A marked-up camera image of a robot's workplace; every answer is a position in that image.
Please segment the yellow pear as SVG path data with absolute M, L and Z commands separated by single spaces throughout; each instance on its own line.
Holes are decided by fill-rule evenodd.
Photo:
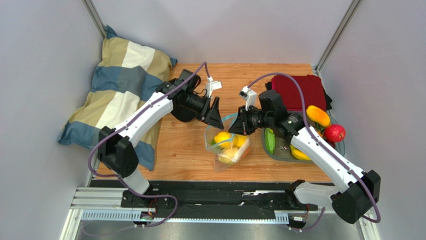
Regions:
M 236 148 L 241 148 L 247 139 L 248 137 L 245 135 L 235 134 L 233 138 L 233 146 Z

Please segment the yellow lemon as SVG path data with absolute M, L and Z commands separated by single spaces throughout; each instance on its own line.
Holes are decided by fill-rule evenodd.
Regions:
M 214 136 L 214 140 L 216 141 L 216 145 L 222 149 L 230 148 L 233 146 L 233 135 L 228 133 L 227 131 L 219 132 Z

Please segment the clear zip top bag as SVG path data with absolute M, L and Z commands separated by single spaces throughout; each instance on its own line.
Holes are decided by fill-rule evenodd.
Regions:
M 228 132 L 236 119 L 236 113 L 227 115 L 222 118 L 223 130 L 208 126 L 204 131 L 205 149 L 214 154 L 213 170 L 217 173 L 236 165 L 251 150 L 248 136 Z

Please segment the green grape bunch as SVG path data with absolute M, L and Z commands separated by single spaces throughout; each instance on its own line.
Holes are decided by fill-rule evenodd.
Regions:
M 212 140 L 209 141 L 209 144 L 211 146 L 213 146 L 213 145 L 216 145 L 217 143 L 216 143 L 215 139 L 213 138 Z

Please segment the orange fruit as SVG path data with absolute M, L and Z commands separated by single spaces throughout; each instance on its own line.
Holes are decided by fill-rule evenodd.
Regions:
M 245 149 L 245 151 L 241 155 L 241 158 L 242 159 L 245 158 L 249 154 L 250 151 L 251 151 L 250 147 L 248 147 L 247 149 Z

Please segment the beige bumpy fruit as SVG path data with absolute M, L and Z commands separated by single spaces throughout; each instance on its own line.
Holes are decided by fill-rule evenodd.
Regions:
M 220 163 L 234 165 L 239 161 L 238 151 L 238 147 L 224 148 L 218 155 L 217 159 Z

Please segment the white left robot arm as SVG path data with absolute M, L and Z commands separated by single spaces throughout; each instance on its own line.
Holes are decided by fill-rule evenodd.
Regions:
M 211 127 L 223 129 L 219 111 L 219 97 L 211 97 L 214 90 L 222 88 L 220 81 L 207 78 L 206 93 L 195 92 L 199 76 L 183 70 L 178 78 L 161 83 L 149 100 L 128 119 L 114 128 L 103 127 L 95 146 L 96 157 L 139 195 L 149 188 L 149 181 L 138 170 L 139 158 L 136 153 L 138 142 L 165 115 L 175 112 L 180 121 L 181 113 L 189 113 Z

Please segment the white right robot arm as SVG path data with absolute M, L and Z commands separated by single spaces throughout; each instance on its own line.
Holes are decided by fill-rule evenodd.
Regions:
M 240 96 L 246 101 L 229 128 L 231 134 L 248 136 L 257 129 L 269 128 L 296 149 L 306 154 L 332 180 L 334 186 L 295 181 L 287 193 L 299 205 L 331 208 L 345 222 L 356 223 L 370 210 L 377 210 L 381 177 L 352 164 L 331 147 L 313 126 L 298 113 L 288 113 L 275 90 L 257 95 L 244 87 Z

